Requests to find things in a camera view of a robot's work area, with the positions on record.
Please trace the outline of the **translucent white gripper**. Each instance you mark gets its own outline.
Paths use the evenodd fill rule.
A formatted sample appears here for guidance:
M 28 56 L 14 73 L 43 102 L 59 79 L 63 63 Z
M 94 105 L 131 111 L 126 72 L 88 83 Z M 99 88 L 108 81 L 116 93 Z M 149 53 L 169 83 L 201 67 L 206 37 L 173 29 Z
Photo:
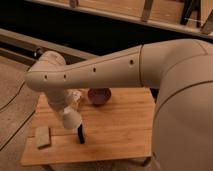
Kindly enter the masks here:
M 79 106 L 82 101 L 82 92 L 80 90 L 69 90 L 68 91 L 68 105 L 75 111 L 79 111 Z

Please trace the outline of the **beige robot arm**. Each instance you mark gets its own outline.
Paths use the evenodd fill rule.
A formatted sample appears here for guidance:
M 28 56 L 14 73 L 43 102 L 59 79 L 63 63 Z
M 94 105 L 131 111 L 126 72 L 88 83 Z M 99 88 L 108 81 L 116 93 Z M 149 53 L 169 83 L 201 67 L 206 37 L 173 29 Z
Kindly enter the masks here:
M 71 65 L 47 51 L 26 83 L 57 113 L 68 106 L 71 88 L 156 89 L 150 171 L 213 171 L 213 43 L 162 41 Z

